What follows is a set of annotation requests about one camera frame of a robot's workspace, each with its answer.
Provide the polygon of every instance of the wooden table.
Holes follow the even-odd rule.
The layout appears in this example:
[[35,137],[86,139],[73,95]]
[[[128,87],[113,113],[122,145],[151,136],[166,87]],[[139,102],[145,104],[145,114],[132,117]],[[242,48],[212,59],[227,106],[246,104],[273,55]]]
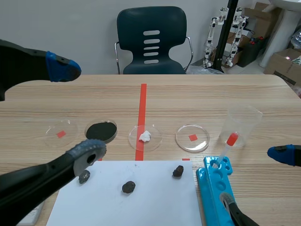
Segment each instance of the wooden table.
[[[218,138],[229,106],[248,104],[263,112],[247,145],[228,155],[233,193],[242,212],[261,226],[300,224],[301,168],[276,162],[267,150],[300,144],[301,101],[273,75],[82,75],[67,83],[17,85],[0,103],[0,173],[58,157],[85,139],[85,127],[94,119],[112,119],[118,126],[103,160],[134,160],[128,134],[137,124],[141,83],[147,83],[146,124],[163,134],[162,144],[145,152],[145,160],[190,158],[196,170],[204,156],[220,154]],[[46,130],[63,119],[77,123],[77,139],[62,148],[46,146]],[[189,153],[177,145],[175,133],[187,123],[209,132],[204,152]],[[46,225],[56,195],[47,199],[38,226]]]

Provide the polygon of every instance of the glass beaker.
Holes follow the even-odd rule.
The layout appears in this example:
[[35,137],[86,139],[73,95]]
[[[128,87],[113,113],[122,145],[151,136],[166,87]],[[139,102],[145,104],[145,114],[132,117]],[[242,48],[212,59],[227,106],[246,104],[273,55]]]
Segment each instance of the glass beaker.
[[260,123],[262,113],[249,105],[237,105],[228,109],[226,121],[220,134],[222,142],[226,142],[231,133],[238,133],[233,147],[243,147],[254,127]]

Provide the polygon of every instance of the white wall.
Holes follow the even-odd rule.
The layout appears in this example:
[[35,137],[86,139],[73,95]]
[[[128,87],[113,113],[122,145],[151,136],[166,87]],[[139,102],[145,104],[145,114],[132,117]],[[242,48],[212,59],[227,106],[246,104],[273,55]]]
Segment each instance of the white wall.
[[[253,1],[239,0],[238,5],[249,7]],[[178,6],[187,16],[187,35],[192,40],[195,62],[203,57],[211,17],[218,16],[219,9],[227,3],[227,0],[2,0],[0,39],[75,60],[83,74],[115,74],[118,13],[126,8]],[[188,43],[171,49],[170,57],[186,66],[190,59]],[[120,50],[119,60],[123,69],[131,62],[132,54]]]

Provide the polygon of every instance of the red square label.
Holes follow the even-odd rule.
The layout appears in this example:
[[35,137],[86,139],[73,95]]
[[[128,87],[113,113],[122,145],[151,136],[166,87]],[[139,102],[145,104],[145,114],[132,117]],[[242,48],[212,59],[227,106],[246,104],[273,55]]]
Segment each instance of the red square label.
[[62,130],[61,132],[58,132],[56,135],[58,138],[62,138],[63,136],[66,135],[66,132],[64,130]]
[[190,141],[195,141],[198,139],[198,137],[197,137],[197,135],[192,134],[192,135],[189,135],[189,139],[190,139]]

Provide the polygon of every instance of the blue plastic holder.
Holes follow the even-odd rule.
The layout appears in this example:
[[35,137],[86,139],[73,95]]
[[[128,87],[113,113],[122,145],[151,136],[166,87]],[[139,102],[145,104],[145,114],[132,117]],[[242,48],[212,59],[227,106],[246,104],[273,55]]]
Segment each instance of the blue plastic holder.
[[222,192],[234,197],[228,175],[233,172],[230,160],[224,157],[218,168],[213,164],[218,157],[204,158],[204,168],[197,170],[198,186],[200,188],[204,214],[207,226],[234,226],[230,214],[220,200]]

